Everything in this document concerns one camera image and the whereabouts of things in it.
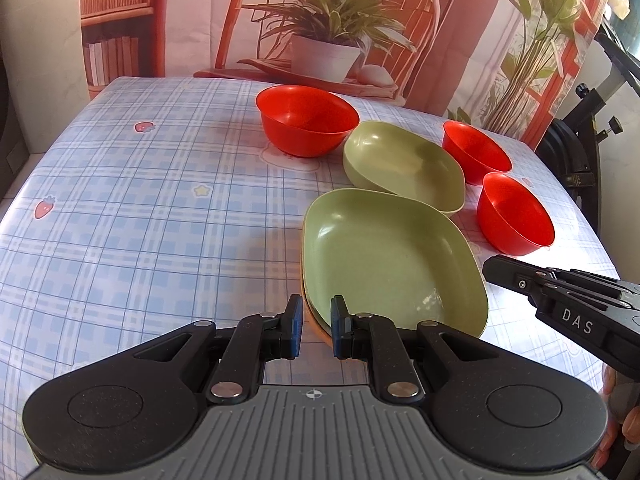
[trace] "tablecloth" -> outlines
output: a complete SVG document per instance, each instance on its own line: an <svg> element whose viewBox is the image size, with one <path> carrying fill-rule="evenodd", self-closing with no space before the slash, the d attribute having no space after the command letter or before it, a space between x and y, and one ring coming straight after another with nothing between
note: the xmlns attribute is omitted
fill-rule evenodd
<svg viewBox="0 0 640 480"><path fill-rule="evenodd" d="M20 411L43 382L183 326L221 327L281 311L300 292L306 208L350 186L340 149L296 159L271 146L255 95L268 85L221 79L120 78L43 157L0 223L2 472L34 465ZM357 98L362 120L437 143L443 119ZM548 210L556 242L523 258L540 266L615 270L578 208L524 144L494 136L512 175ZM479 266L495 252L476 222L479 187L452 220ZM534 318L526 298L487 286L482 339L600 386L596 358ZM301 355L267 366L270 383L365 380L305 322Z"/></svg>

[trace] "green square dish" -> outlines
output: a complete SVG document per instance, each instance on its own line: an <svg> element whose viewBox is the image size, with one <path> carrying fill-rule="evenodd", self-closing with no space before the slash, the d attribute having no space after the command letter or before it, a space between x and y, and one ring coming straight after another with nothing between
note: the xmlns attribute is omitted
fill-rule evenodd
<svg viewBox="0 0 640 480"><path fill-rule="evenodd" d="M426 319L473 336L488 301L474 256L455 224L417 200L363 189L319 196L302 231L302 278L316 317L331 325L330 301L415 329Z"/></svg>
<svg viewBox="0 0 640 480"><path fill-rule="evenodd" d="M456 159L394 124L356 126L344 145L342 164L355 187L413 198L447 216L465 205L465 175Z"/></svg>

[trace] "book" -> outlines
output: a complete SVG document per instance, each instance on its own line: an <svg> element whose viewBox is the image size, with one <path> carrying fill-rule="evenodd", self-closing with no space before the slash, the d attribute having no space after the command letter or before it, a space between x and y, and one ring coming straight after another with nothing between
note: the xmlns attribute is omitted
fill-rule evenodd
<svg viewBox="0 0 640 480"><path fill-rule="evenodd" d="M91 81L92 85L98 85L98 73L96 71L96 63L95 63L95 43L89 44L89 54L91 56Z"/></svg>
<svg viewBox="0 0 640 480"><path fill-rule="evenodd" d="M131 38L124 36L122 38L122 64L124 65L124 75L132 76L133 69L131 63Z"/></svg>
<svg viewBox="0 0 640 480"><path fill-rule="evenodd" d="M95 71L97 74L97 86L104 86L104 60L102 59L102 44L95 44Z"/></svg>
<svg viewBox="0 0 640 480"><path fill-rule="evenodd" d="M116 39L111 38L107 41L109 49L109 83L116 81L118 78L118 53L116 50Z"/></svg>
<svg viewBox="0 0 640 480"><path fill-rule="evenodd" d="M82 58L84 59L84 74L86 75L86 82L89 85L94 84L91 79L91 53L89 52L89 45L82 46Z"/></svg>
<svg viewBox="0 0 640 480"><path fill-rule="evenodd" d="M138 38L131 38L131 71L133 77L140 77L140 62L138 60Z"/></svg>
<svg viewBox="0 0 640 480"><path fill-rule="evenodd" d="M102 45L102 74L104 75L104 84L108 85L111 82L109 81L109 42L102 40L100 44Z"/></svg>
<svg viewBox="0 0 640 480"><path fill-rule="evenodd" d="M116 57L118 58L118 77L125 75L124 73L124 53L122 51L122 38L116 38Z"/></svg>

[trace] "silver screw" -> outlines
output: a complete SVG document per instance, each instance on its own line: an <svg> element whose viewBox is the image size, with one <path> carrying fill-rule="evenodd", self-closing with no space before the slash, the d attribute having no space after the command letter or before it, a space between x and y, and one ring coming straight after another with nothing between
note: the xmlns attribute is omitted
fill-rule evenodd
<svg viewBox="0 0 640 480"><path fill-rule="evenodd" d="M416 396L420 391L420 388L413 383L391 383L386 390L394 397L400 397L401 399L407 399L409 397Z"/></svg>
<svg viewBox="0 0 640 480"><path fill-rule="evenodd" d="M211 393L221 399L233 399L242 394L242 386L238 383L216 383L211 387Z"/></svg>

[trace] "red bowl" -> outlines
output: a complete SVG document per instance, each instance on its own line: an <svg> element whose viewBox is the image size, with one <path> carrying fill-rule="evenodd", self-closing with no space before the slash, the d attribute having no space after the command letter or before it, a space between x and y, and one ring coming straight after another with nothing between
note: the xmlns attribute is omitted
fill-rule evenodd
<svg viewBox="0 0 640 480"><path fill-rule="evenodd" d="M480 186L487 173L511 171L509 155L493 139L468 124L446 121L442 147L457 160L466 183L472 186Z"/></svg>
<svg viewBox="0 0 640 480"><path fill-rule="evenodd" d="M309 86L272 86L260 92L255 103L267 138L289 155L325 155L360 122L347 101Z"/></svg>
<svg viewBox="0 0 640 480"><path fill-rule="evenodd" d="M503 173L482 181L478 223L485 238L505 254L524 256L556 239L544 206L526 187Z"/></svg>

